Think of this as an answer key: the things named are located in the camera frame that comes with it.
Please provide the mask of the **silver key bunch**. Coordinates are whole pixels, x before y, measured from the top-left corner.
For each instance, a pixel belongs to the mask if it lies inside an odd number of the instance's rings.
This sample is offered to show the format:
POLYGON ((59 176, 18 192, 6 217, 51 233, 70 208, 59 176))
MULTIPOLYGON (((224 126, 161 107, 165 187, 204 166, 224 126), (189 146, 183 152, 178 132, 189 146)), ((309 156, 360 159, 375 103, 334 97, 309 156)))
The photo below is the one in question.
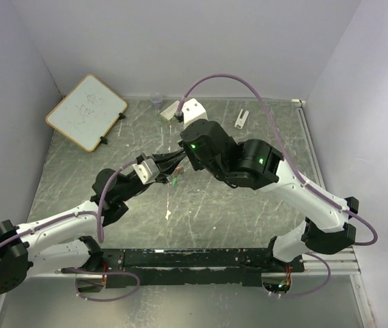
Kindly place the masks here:
POLYGON ((183 166, 177 166, 177 168, 173 172, 173 177, 177 178, 178 176, 182 175, 183 173, 184 173, 184 167, 183 166))

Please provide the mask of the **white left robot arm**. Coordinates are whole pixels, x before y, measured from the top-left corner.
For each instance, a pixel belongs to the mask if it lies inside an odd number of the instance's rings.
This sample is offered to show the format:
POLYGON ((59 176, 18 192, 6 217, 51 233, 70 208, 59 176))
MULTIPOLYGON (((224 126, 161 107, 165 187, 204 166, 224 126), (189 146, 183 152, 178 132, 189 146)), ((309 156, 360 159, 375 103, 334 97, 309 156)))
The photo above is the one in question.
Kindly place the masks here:
POLYGON ((99 270, 103 228, 128 211, 127 200, 154 183, 166 184, 185 156, 184 150, 140 154, 119 169, 98 172, 93 196, 70 210, 19 225, 0 222, 0 295, 39 273, 68 267, 99 270))

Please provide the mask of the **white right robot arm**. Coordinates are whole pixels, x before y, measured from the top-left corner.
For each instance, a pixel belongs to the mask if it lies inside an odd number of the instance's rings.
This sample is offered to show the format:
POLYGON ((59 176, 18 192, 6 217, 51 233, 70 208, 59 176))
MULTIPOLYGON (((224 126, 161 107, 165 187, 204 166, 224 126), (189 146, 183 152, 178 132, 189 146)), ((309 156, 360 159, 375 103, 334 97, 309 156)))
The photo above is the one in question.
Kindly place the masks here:
POLYGON ((231 188, 271 192, 305 216, 295 229, 273 239, 265 255, 270 270, 281 271, 309 251, 332 255, 355 243, 356 229, 347 214, 351 202, 311 180, 300 182, 283 154, 269 143, 237 143, 220 124, 206 119, 189 124, 180 137, 194 169, 206 169, 231 188))

